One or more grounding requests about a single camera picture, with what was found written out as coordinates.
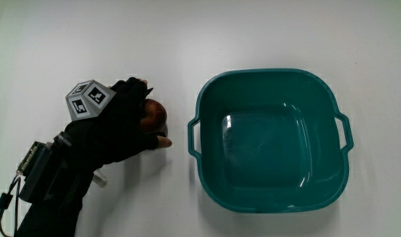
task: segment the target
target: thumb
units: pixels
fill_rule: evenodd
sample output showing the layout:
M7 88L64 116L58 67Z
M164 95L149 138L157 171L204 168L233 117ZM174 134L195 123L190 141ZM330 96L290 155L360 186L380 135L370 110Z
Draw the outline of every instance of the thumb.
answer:
M166 147L170 147L173 142L168 139L168 138L164 138L162 136L157 136L158 137L158 147L157 148L166 148Z

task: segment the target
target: red apple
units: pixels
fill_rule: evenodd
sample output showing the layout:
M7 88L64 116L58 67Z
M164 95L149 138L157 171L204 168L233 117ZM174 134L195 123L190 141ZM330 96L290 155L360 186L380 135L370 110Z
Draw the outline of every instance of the red apple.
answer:
M145 99L144 114L140 119L140 130L146 134L160 132L167 123L167 112L160 102L153 99Z

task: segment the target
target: white table surface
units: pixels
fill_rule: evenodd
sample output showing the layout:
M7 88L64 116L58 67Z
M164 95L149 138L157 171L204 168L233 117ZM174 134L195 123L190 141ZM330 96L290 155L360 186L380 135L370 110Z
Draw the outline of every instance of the white table surface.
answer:
M187 123L205 82L240 68L306 69L334 91L355 141L334 204L252 215L207 196ZM130 76L155 88L174 144L105 166L77 236L401 236L401 1L0 1L0 193L70 121L73 86Z

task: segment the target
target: teal plastic basin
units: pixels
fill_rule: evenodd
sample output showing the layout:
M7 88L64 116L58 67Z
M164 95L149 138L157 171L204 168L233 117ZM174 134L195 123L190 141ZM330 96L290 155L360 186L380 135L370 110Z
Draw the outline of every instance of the teal plastic basin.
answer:
M343 123L342 148L335 118ZM201 153L194 149L199 122ZM328 206L345 189L353 145L332 91L298 69L222 73L203 87L188 123L188 151L205 191L245 213Z

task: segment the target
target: black wire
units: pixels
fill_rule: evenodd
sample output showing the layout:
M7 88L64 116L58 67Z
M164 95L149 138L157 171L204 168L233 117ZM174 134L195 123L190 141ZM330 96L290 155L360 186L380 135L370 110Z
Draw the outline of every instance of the black wire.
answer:
M15 200L16 207L14 209L14 236L16 236L16 233L17 233L18 195L19 195L19 191L20 191L20 181L21 181L21 178L18 177L18 174L16 174L16 176L14 176L13 181L10 184L9 192L8 192L8 194L10 194L11 191L13 190L13 188L17 184L17 187L16 187L16 200ZM4 210L0 209L0 232L4 237L12 237L12 236L7 235L3 230L3 225L1 224L1 221L3 220L3 215L4 215Z

